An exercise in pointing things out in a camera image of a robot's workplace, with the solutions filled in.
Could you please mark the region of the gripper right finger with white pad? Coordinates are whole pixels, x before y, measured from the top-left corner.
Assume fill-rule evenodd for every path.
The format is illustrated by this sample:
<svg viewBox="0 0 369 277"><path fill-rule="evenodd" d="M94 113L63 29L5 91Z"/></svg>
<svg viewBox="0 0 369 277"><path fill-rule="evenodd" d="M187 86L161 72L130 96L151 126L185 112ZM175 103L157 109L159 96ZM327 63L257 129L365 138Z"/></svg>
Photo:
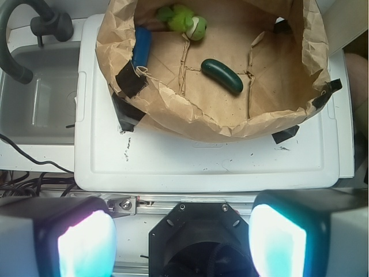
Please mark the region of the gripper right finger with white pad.
<svg viewBox="0 0 369 277"><path fill-rule="evenodd" d="M248 240L259 276L368 276L368 189L264 190Z"/></svg>

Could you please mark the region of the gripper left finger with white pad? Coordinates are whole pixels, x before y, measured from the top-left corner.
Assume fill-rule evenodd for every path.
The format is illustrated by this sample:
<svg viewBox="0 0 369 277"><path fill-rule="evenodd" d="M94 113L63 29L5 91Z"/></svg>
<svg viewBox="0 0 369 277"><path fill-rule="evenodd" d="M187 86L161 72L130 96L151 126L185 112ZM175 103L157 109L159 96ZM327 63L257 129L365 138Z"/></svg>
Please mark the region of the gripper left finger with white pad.
<svg viewBox="0 0 369 277"><path fill-rule="evenodd" d="M1 276L111 276L116 245L101 198L1 199Z"/></svg>

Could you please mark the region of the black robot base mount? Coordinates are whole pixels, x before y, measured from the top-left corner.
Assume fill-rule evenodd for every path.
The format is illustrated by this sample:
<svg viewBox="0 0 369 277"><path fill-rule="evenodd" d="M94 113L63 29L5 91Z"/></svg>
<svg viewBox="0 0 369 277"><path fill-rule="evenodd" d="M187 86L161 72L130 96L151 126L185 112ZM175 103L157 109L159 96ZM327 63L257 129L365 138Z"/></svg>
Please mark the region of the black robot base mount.
<svg viewBox="0 0 369 277"><path fill-rule="evenodd" d="M258 276L228 203L179 203L149 232L149 276Z"/></svg>

